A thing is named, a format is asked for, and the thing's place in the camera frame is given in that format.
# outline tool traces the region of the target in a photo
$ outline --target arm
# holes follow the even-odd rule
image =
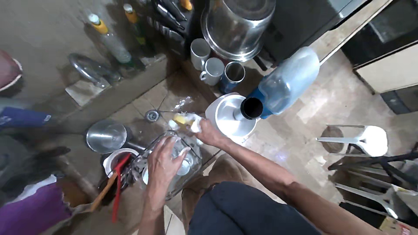
[[[196,134],[198,139],[225,151],[245,167],[264,187],[296,208],[322,232],[330,235],[383,234],[298,183],[295,177],[280,165],[223,136],[211,125],[209,120],[202,120],[200,126],[202,132]]]
[[[141,235],[164,235],[164,203],[168,186],[180,169],[189,147],[176,159],[171,158],[174,144],[179,137],[164,137],[148,157],[148,185],[145,191],[144,210],[139,223]]]

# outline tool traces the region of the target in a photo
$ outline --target cup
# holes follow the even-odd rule
[[[244,67],[238,62],[230,62],[226,65],[225,72],[222,74],[219,90],[224,94],[230,93],[232,89],[244,80],[244,77]]]
[[[224,63],[220,59],[210,58],[205,63],[204,69],[200,74],[200,80],[209,86],[214,86],[221,80],[224,68]]]
[[[190,45],[190,58],[195,69],[202,71],[207,59],[209,59],[210,46],[203,38],[194,39]]]

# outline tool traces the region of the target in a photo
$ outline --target dish soap bottle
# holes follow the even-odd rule
[[[133,67],[132,56],[122,41],[114,34],[109,33],[105,23],[95,14],[89,15],[93,27],[100,33],[100,40],[110,53],[121,63]]]
[[[263,103],[262,119],[281,114],[308,89],[318,73],[318,56],[311,48],[302,47],[263,77],[248,97],[258,98]]]
[[[130,23],[130,29],[134,34],[136,40],[140,45],[141,51],[146,57],[153,57],[155,55],[155,49],[152,43],[146,38],[144,26],[138,19],[138,15],[135,10],[132,8],[131,4],[123,4],[123,9],[125,10],[126,18]]]

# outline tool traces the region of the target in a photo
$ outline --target stainless steel pot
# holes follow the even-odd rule
[[[201,17],[203,36],[222,58],[250,60],[263,46],[260,37],[275,5],[275,0],[211,0]]]
[[[124,144],[143,152],[144,147],[128,141],[132,137],[131,135],[124,125],[105,119],[89,128],[86,134],[86,142],[91,150],[98,153],[112,153]]]

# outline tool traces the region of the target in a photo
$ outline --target left hand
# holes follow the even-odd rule
[[[190,147],[184,148],[177,158],[171,157],[174,144],[180,140],[178,136],[166,136],[155,146],[148,157],[147,187],[161,189],[167,193],[168,186],[180,169]]]

